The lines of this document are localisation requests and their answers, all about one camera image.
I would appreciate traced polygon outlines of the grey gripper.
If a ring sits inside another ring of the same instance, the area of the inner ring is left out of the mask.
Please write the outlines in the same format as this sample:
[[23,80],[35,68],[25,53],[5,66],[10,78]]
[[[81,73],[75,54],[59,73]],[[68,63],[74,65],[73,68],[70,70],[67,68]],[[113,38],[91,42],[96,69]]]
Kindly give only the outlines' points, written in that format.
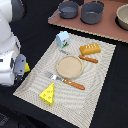
[[16,59],[14,60],[14,80],[19,82],[25,72],[25,65],[26,65],[26,57],[23,54],[19,54]]

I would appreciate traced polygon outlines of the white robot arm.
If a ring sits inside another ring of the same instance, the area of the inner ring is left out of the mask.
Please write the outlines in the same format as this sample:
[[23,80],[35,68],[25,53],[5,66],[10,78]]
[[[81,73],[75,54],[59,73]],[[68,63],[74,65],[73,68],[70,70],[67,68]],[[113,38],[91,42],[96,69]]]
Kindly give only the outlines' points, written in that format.
[[0,85],[14,86],[23,77],[26,57],[20,53],[21,45],[11,31],[10,22],[20,20],[25,8],[21,0],[0,0]]

